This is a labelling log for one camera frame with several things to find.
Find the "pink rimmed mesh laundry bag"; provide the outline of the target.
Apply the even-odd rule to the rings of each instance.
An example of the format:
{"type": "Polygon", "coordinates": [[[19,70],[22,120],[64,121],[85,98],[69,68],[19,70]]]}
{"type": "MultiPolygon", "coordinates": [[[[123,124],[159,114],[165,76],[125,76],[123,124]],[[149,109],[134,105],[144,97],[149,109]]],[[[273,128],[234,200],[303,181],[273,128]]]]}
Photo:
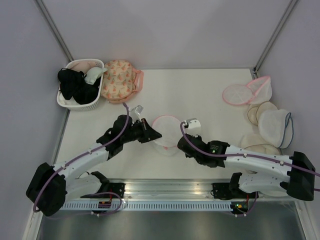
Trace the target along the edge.
{"type": "Polygon", "coordinates": [[[177,144],[182,137],[180,123],[181,121],[172,115],[161,115],[153,121],[152,128],[162,135],[152,142],[157,152],[169,157],[179,151],[177,144]]]}

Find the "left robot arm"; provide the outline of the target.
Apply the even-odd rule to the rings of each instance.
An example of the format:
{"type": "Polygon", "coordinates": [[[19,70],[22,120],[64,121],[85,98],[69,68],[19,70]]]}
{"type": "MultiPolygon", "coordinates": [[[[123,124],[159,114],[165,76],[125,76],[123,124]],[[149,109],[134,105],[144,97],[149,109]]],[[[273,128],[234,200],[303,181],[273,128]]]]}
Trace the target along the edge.
{"type": "Polygon", "coordinates": [[[161,137],[145,118],[133,120],[128,114],[120,115],[87,151],[71,160],[54,165],[45,162],[37,167],[26,190],[33,211],[50,217],[68,200],[93,195],[106,197],[109,180],[102,173],[94,171],[84,178],[80,175],[115,157],[123,150],[124,144],[135,141],[144,144],[161,137]]]}

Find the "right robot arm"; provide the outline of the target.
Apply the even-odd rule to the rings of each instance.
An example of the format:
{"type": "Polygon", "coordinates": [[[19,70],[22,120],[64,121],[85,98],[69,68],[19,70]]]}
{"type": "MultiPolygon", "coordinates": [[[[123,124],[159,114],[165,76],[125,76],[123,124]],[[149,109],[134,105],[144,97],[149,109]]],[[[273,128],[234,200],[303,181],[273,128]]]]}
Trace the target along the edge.
{"type": "Polygon", "coordinates": [[[290,196],[313,201],[316,169],[302,152],[289,155],[267,155],[245,150],[227,142],[184,135],[177,144],[186,157],[210,168],[238,168],[253,174],[234,173],[228,192],[235,198],[244,193],[261,192],[269,196],[290,196]]]}

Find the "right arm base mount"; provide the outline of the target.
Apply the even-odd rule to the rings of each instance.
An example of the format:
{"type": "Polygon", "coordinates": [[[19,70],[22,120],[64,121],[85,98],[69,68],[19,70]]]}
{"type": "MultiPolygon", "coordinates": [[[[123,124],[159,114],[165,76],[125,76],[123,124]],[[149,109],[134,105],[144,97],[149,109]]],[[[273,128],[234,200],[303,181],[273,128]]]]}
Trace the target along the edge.
{"type": "Polygon", "coordinates": [[[229,182],[215,182],[212,183],[211,195],[214,199],[219,199],[223,201],[229,201],[233,199],[254,199],[256,194],[246,193],[240,190],[240,177],[243,174],[240,172],[234,173],[229,182]]]}

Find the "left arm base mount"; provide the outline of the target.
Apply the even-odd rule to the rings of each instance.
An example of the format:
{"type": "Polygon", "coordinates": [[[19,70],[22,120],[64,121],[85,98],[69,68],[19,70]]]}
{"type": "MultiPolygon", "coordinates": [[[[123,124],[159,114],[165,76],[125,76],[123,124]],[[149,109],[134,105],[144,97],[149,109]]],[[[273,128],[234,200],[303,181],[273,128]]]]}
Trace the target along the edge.
{"type": "Polygon", "coordinates": [[[111,199],[113,197],[112,194],[106,194],[106,192],[112,192],[119,195],[121,198],[124,197],[125,193],[125,183],[123,182],[110,182],[108,178],[106,178],[99,171],[87,172],[89,176],[95,176],[99,183],[100,187],[95,193],[86,194],[81,196],[82,199],[98,199],[98,198],[106,198],[111,199]]]}

